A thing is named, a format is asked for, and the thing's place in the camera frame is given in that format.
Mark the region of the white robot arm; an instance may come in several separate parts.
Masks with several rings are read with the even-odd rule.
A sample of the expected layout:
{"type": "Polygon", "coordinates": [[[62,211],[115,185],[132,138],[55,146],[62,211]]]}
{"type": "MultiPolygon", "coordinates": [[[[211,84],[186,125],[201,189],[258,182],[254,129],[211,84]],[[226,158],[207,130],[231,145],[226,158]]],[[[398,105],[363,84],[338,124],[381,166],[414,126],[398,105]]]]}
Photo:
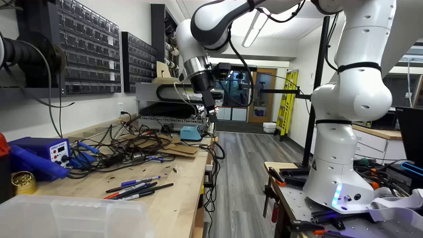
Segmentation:
{"type": "MultiPolygon", "coordinates": [[[[194,91],[206,113],[215,115],[211,97],[210,51],[223,50],[230,25],[255,9],[281,13],[300,0],[211,0],[195,9],[176,29],[176,41],[194,91]]],[[[357,137],[351,124],[378,119],[392,96],[382,82],[382,55],[391,33],[396,0],[313,0],[326,14],[346,17],[336,54],[336,80],[313,89],[316,113],[313,165],[303,190],[313,202],[341,214],[365,212],[377,190],[353,169],[357,137]]]]}

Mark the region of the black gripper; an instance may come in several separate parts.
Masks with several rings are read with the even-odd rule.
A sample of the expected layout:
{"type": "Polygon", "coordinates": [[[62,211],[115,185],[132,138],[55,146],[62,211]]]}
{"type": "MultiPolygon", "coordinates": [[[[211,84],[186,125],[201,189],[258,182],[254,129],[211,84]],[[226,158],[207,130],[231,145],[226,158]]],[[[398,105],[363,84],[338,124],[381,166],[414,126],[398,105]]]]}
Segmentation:
{"type": "Polygon", "coordinates": [[[205,105],[205,116],[210,119],[211,123],[215,123],[217,119],[217,109],[214,97],[211,93],[213,88],[213,75],[210,71],[197,71],[190,76],[190,83],[195,93],[202,95],[202,103],[205,105]]]}

